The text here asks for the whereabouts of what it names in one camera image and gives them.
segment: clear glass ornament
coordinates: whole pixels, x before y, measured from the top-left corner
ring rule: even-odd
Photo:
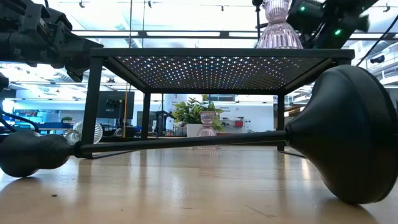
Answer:
[[[117,137],[122,137],[123,136],[123,130],[121,128],[118,128],[114,131],[113,136]]]
[[[286,22],[290,0],[264,0],[268,26],[264,29],[257,48],[262,49],[302,49],[299,35]]]
[[[69,130],[65,133],[65,138],[67,139],[69,144],[75,144],[76,142],[81,140],[81,133],[83,131],[83,121],[77,122],[73,126],[73,130]],[[94,129],[94,141],[93,144],[97,144],[102,138],[103,130],[99,123],[95,124]]]

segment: black cable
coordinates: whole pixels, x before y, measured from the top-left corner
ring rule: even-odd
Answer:
[[[318,28],[313,33],[313,35],[307,40],[307,43],[310,44],[311,48],[313,48],[313,40],[317,37],[319,32],[321,32],[323,26],[324,26],[324,23],[321,22],[321,24],[319,24]]]
[[[10,130],[11,132],[16,132],[17,130],[12,127],[9,123],[7,123],[4,119],[0,119],[0,122],[4,125],[4,127],[6,127],[8,130]]]
[[[7,112],[5,112],[4,110],[2,110],[2,108],[0,108],[0,113],[1,113],[1,114],[4,114],[4,115],[6,115],[6,116],[8,116],[8,117],[10,117],[10,118],[19,119],[19,120],[21,120],[21,121],[25,121],[26,123],[31,124],[31,125],[33,126],[33,128],[35,129],[35,132],[37,132],[37,133],[40,134],[40,130],[39,130],[38,125],[37,125],[36,123],[34,123],[33,121],[31,121],[31,120],[29,120],[29,119],[26,119],[26,118],[23,118],[23,117],[20,117],[20,116],[17,116],[17,115],[14,115],[14,114],[7,113]]]
[[[390,32],[390,30],[392,29],[392,27],[395,25],[395,23],[398,21],[398,16],[396,16],[396,18],[392,21],[391,25],[388,27],[388,29],[383,33],[383,35],[381,35],[381,37],[376,41],[376,43],[373,44],[373,46],[368,50],[368,52],[366,53],[365,56],[362,57],[362,59],[359,61],[358,64],[356,64],[356,66],[358,67],[363,60],[365,60],[369,54],[371,54],[371,52],[373,51],[373,49],[379,44],[379,42],[384,38],[385,35],[388,34],[388,32]]]

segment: green plant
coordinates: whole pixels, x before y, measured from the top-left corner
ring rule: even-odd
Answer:
[[[196,98],[189,98],[188,103],[180,102],[175,105],[176,109],[172,115],[176,118],[175,122],[181,122],[182,126],[186,124],[201,124],[200,112],[201,111],[214,111],[216,116],[214,118],[212,127],[216,131],[224,131],[221,126],[219,114],[223,112],[221,109],[217,109],[214,103],[207,101],[207,95],[203,95],[203,101],[199,102]]]
[[[73,119],[72,117],[66,116],[66,117],[63,117],[63,118],[61,119],[61,122],[64,122],[64,121],[71,121],[72,119]]]

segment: pink glass vase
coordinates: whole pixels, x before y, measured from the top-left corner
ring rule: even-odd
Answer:
[[[207,136],[216,136],[217,133],[211,127],[214,121],[214,117],[216,116],[216,112],[214,111],[201,111],[200,112],[200,120],[202,122],[202,127],[200,128],[197,137],[207,137]],[[199,146],[194,147],[194,149],[206,149],[206,150],[215,150],[219,149],[219,146]]]
[[[299,36],[286,22],[289,13],[289,0],[264,0],[268,26],[264,29],[257,48],[262,49],[302,49]]]

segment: computer monitor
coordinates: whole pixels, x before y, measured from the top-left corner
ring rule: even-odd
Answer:
[[[121,91],[100,91],[98,95],[98,109],[97,118],[113,118],[119,119],[120,108],[124,110],[124,100],[126,98],[126,92]],[[127,102],[127,119],[132,119],[132,114],[134,111],[134,92],[128,92],[128,102]]]

